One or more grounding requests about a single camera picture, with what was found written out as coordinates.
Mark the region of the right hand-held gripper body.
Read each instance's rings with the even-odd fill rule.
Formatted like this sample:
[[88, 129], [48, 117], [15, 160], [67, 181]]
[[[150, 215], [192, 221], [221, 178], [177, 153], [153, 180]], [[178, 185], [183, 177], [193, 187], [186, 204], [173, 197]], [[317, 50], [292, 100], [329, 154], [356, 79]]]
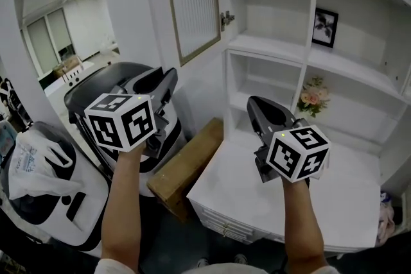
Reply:
[[326, 165], [331, 141], [320, 129], [304, 118], [296, 119], [290, 128], [258, 133], [263, 145], [254, 152], [262, 182], [285, 178], [294, 183], [318, 179]]

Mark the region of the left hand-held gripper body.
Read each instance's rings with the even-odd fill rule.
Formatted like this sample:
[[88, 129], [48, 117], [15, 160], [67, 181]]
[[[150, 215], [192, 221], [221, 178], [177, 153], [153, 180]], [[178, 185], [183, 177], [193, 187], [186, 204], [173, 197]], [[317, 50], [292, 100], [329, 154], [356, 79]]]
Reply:
[[162, 81], [151, 92], [136, 94], [132, 83], [103, 93], [85, 110], [97, 145], [129, 152], [145, 143], [143, 154], [159, 158], [169, 121], [161, 115], [171, 99], [171, 83]]

